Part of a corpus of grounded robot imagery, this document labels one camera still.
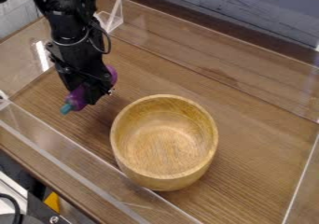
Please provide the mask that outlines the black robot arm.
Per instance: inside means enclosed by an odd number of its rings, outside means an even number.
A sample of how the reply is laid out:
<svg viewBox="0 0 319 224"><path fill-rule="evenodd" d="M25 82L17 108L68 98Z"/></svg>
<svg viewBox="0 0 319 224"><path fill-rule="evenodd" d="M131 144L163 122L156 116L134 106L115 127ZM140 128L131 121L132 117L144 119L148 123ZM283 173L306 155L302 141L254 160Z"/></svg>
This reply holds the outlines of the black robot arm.
<svg viewBox="0 0 319 224"><path fill-rule="evenodd" d="M108 32L95 17L96 0L32 0L51 31L48 57L69 96L95 105L115 86L103 56L111 52Z"/></svg>

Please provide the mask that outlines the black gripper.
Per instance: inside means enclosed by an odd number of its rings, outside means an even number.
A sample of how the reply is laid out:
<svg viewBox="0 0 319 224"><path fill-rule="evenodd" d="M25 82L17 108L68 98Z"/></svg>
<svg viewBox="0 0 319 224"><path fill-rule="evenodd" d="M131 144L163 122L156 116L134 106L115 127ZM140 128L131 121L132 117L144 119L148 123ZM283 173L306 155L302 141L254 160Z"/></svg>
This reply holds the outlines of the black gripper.
<svg viewBox="0 0 319 224"><path fill-rule="evenodd" d="M114 76L106 68L103 56L110 53L110 41L90 36L76 44L47 43L49 59L69 91L84 85L84 100L95 105L114 88Z"/></svg>

